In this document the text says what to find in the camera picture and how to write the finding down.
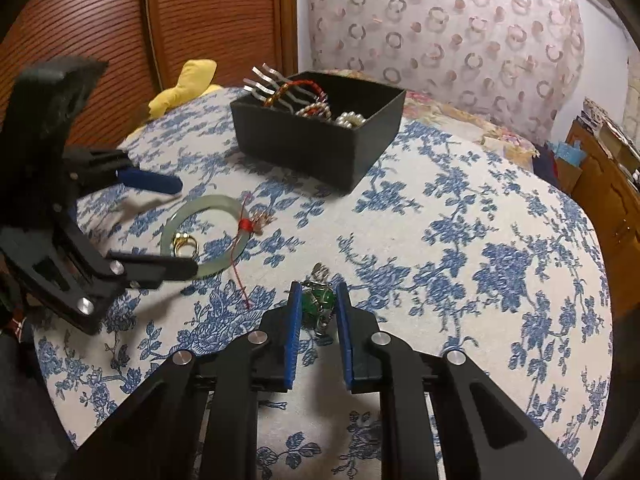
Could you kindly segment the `pale green jade bangle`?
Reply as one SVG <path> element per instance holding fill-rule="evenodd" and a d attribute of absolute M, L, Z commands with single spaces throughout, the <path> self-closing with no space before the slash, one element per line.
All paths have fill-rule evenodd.
<path fill-rule="evenodd" d="M 221 194 L 203 195 L 181 206 L 163 227 L 160 253 L 191 258 L 195 278 L 209 278 L 238 262 L 253 234 L 245 206 Z"/>

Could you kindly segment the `black jewelry box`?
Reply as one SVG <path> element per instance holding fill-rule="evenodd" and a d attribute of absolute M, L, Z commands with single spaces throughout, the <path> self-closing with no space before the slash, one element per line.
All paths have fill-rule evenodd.
<path fill-rule="evenodd" d="M 344 128 L 324 119 L 265 108 L 248 94 L 231 102 L 240 151 L 352 192 L 395 139 L 405 90 L 324 73 L 303 72 L 293 78 L 318 84 L 328 95 L 334 115 L 355 112 L 366 121 L 357 128 Z"/>

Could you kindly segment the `yellow Pikachu plush toy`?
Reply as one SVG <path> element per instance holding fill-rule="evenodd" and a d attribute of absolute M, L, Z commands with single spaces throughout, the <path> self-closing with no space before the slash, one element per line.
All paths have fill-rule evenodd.
<path fill-rule="evenodd" d="M 221 85 L 213 83 L 216 70 L 217 63 L 213 60 L 204 58 L 186 61 L 173 87 L 163 90 L 149 103 L 142 103 L 134 112 L 126 140 L 133 138 L 149 122 L 160 119 L 171 110 L 220 90 Z"/>

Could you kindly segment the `brown wooden louvered wardrobe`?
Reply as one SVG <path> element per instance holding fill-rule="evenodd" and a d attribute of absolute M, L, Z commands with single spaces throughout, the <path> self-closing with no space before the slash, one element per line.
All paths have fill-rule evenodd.
<path fill-rule="evenodd" d="M 297 0 L 1 0 L 2 96 L 24 67 L 65 55 L 107 62 L 70 143 L 114 146 L 190 60 L 215 61 L 222 86 L 261 62 L 295 74 Z"/>

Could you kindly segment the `blue tissue paper bag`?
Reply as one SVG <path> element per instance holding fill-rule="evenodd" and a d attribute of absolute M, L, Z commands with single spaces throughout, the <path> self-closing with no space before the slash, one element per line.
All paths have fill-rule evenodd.
<path fill-rule="evenodd" d="M 582 142 L 575 140 L 572 143 L 559 141 L 558 143 L 548 142 L 547 148 L 552 151 L 556 159 L 564 160 L 567 164 L 579 167 L 585 160 L 587 153 L 582 149 Z"/>

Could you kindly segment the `wooden sideboard cabinet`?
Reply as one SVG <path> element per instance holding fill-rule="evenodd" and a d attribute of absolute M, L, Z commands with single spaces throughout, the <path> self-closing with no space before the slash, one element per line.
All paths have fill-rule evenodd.
<path fill-rule="evenodd" d="M 602 250 L 614 318 L 639 307 L 639 193 L 616 161 L 578 120 L 566 142 L 578 141 L 586 158 L 580 164 L 572 199 L 589 217 Z"/>

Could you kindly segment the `pink circle patterned curtain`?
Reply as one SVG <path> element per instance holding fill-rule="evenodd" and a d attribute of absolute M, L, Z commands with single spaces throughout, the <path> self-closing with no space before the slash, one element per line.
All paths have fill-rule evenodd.
<path fill-rule="evenodd" d="M 585 58 L 575 0 L 309 0 L 318 70 L 422 92 L 541 144 Z"/>

